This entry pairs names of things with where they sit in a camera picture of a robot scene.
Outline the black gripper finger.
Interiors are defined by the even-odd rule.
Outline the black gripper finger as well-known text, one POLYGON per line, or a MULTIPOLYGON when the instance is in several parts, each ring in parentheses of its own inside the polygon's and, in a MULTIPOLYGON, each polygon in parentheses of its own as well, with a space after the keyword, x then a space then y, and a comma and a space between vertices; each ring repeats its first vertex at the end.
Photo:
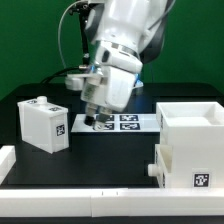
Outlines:
POLYGON ((94 122, 94 115, 96 112, 97 106, 95 104, 88 103, 85 109, 85 120, 84 123, 88 126, 91 126, 94 122))
POLYGON ((108 120, 109 116, 110 116, 110 110, 108 108, 101 107, 99 110, 98 117, 96 118, 94 123, 94 129, 96 131, 102 131, 105 127, 105 123, 108 120))

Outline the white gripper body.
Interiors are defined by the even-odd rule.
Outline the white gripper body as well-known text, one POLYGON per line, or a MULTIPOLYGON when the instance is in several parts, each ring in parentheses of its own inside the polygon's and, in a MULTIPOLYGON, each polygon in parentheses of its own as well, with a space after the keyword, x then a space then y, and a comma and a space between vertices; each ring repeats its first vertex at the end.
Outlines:
POLYGON ((81 99, 87 103, 122 112, 127 106, 136 77, 112 66, 92 65, 81 99))

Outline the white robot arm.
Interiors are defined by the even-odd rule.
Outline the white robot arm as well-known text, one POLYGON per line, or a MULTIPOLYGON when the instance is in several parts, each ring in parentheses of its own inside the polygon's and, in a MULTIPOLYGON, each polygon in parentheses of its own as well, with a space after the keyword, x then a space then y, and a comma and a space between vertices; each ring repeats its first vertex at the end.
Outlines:
POLYGON ((81 93, 87 125, 101 131, 114 111, 125 109, 142 66, 161 52, 175 2, 105 0, 91 9, 86 32, 96 52, 81 93))

